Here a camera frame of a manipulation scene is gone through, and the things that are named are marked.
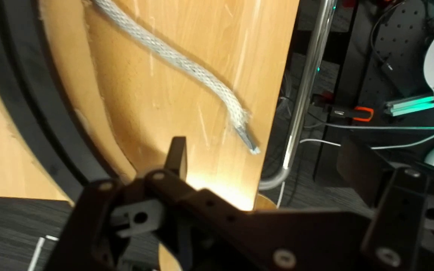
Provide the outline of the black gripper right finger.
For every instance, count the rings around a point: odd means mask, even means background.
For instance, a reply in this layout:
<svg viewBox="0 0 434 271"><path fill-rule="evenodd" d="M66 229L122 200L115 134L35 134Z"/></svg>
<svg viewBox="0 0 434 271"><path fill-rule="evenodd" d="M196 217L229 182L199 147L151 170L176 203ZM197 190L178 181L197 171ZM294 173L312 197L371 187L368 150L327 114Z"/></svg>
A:
<svg viewBox="0 0 434 271"><path fill-rule="evenodd" d="M393 167L356 137L347 137L338 150L336 168L368 206L377 206Z"/></svg>

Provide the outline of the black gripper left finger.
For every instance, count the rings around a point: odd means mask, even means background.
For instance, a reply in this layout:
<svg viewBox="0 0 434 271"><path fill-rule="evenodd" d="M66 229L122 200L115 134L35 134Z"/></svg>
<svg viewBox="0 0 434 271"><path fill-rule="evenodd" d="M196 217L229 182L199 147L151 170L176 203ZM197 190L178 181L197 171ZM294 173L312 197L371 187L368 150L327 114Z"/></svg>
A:
<svg viewBox="0 0 434 271"><path fill-rule="evenodd" d="M169 146L164 167L184 179L187 176L187 138L173 137Z"/></svg>

